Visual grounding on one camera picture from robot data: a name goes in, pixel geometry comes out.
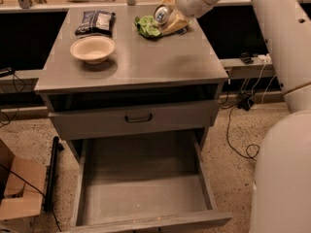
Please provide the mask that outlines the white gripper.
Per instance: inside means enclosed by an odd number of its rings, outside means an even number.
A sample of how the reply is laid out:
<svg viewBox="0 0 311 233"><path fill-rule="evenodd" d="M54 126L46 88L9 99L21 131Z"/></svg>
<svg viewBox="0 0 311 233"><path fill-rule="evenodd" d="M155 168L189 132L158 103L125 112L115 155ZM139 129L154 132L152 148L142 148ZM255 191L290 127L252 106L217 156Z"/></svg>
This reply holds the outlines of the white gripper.
<svg viewBox="0 0 311 233"><path fill-rule="evenodd" d="M181 14L172 13L160 26L162 35L172 34L187 26L189 24L187 17L202 17L213 8L212 0L161 0L160 3L170 7L177 5L181 12Z"/></svg>

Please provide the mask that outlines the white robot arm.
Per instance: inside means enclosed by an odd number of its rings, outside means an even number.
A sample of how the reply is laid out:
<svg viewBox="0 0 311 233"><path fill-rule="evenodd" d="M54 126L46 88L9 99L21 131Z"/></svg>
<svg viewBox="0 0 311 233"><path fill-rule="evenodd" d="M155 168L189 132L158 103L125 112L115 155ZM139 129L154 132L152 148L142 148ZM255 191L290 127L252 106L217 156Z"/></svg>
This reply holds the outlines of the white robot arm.
<svg viewBox="0 0 311 233"><path fill-rule="evenodd" d="M199 18L221 0L161 0ZM296 0L252 0L289 114L260 144L249 233L311 233L311 20Z"/></svg>

